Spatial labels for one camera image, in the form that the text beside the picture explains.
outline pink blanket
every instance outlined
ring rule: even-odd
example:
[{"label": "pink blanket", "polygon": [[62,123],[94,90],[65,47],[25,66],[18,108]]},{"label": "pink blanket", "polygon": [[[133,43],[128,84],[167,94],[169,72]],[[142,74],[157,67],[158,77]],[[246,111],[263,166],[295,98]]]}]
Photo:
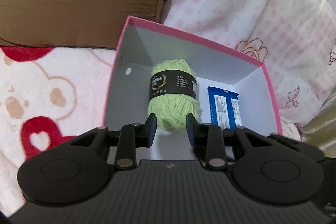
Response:
[{"label": "pink blanket", "polygon": [[103,125],[115,51],[0,48],[0,210],[24,202],[16,182],[28,158]]}]

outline nutrition label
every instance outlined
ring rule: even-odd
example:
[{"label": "nutrition label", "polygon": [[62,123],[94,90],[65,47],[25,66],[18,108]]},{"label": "nutrition label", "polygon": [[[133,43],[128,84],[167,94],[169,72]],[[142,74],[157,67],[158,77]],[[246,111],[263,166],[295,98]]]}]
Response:
[{"label": "nutrition label", "polygon": [[231,104],[232,104],[232,108],[233,108],[233,114],[235,116],[236,126],[241,126],[242,121],[240,119],[238,100],[231,98]]},{"label": "nutrition label", "polygon": [[229,115],[227,113],[226,97],[214,95],[216,112],[217,112],[217,124],[221,129],[229,128]]}]

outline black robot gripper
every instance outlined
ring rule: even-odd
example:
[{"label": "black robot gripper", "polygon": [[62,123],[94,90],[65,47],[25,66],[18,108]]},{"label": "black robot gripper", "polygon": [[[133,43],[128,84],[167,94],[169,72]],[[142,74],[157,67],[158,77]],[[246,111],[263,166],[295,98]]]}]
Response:
[{"label": "black robot gripper", "polygon": [[[316,147],[264,137],[241,126],[222,130],[186,117],[198,160],[141,160],[156,116],[120,131],[92,129],[27,160],[17,181],[27,204],[13,224],[331,224],[336,163]],[[107,164],[110,147],[117,147]],[[226,154],[232,148],[233,157]]]},{"label": "black robot gripper", "polygon": [[[135,168],[135,149],[150,147],[155,132],[154,114],[144,124],[128,124],[121,131],[92,129],[27,160],[17,181],[24,197],[33,203],[63,206],[80,202],[101,191],[116,170]],[[107,165],[111,146],[118,147],[115,164]]]}]

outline pink floral pillow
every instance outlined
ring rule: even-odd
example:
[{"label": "pink floral pillow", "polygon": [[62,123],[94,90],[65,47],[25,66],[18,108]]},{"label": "pink floral pillow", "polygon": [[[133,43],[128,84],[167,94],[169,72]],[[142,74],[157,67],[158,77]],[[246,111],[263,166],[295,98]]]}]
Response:
[{"label": "pink floral pillow", "polygon": [[284,122],[307,124],[335,86],[327,0],[167,0],[162,23],[265,62]]}]

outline pink box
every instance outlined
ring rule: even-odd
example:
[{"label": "pink box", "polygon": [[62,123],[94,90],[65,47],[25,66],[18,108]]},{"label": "pink box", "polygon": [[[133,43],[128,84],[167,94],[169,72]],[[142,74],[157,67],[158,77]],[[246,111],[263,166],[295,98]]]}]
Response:
[{"label": "pink box", "polygon": [[[264,136],[282,135],[278,105],[264,63],[197,35],[132,16],[125,22],[113,64],[105,114],[110,130],[146,120],[152,67],[168,59],[184,59],[196,73],[199,122],[211,122],[207,87],[215,86],[239,93],[243,126]],[[190,148],[188,153],[172,153],[186,150],[186,146],[186,133],[157,130],[151,151],[146,150],[142,158],[193,158]]]}]

